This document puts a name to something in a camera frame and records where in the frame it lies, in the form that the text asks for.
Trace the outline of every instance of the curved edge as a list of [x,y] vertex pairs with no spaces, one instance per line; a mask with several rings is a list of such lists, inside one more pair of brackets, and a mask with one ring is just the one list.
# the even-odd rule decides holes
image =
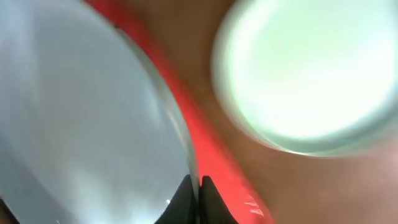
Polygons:
[[149,59],[149,57],[141,50],[141,48],[133,42],[130,37],[121,29],[117,29],[121,37],[126,41],[127,45],[130,49],[137,55],[138,60],[141,62],[142,66],[147,70],[150,79],[152,80],[155,89],[157,90],[160,99],[163,101],[167,113],[170,116],[170,119],[174,125],[174,128],[183,144],[184,153],[187,157],[187,166],[190,171],[192,186],[193,186],[193,194],[195,196],[195,200],[198,203],[199,199],[199,178],[198,178],[198,165],[195,157],[195,151],[193,150],[193,144],[191,141],[191,137],[189,134],[189,130],[187,125],[185,124],[185,120],[181,114],[181,111],[178,107],[177,102],[174,99],[172,92],[167,86],[166,82],[160,75],[158,69],[156,69],[155,65]]

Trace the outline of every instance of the gray surface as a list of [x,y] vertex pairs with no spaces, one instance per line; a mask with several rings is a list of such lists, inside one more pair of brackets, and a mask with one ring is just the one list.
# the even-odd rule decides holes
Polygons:
[[162,79],[78,2],[0,1],[0,14],[0,192],[10,209],[21,223],[154,223],[196,171]]

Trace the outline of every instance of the red surface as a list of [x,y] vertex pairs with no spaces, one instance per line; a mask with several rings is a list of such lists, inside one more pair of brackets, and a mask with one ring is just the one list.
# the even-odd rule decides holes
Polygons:
[[199,176],[209,175],[213,179],[230,212],[239,223],[271,224],[272,220],[268,211],[256,202],[253,191],[247,187],[246,179],[229,159],[230,156],[226,150],[223,150],[223,145],[214,137],[211,126],[206,124],[203,115],[174,75],[175,72],[154,47],[145,28],[134,18],[134,13],[127,12],[116,2],[113,0],[89,1],[97,11],[129,35],[159,69],[187,122],[197,156]]

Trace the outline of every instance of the brown surface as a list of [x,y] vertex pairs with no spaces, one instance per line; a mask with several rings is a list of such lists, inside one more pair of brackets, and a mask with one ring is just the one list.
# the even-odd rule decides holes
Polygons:
[[237,130],[210,85],[213,39],[231,0],[129,0],[277,224],[398,223],[398,151],[312,159],[268,149]]

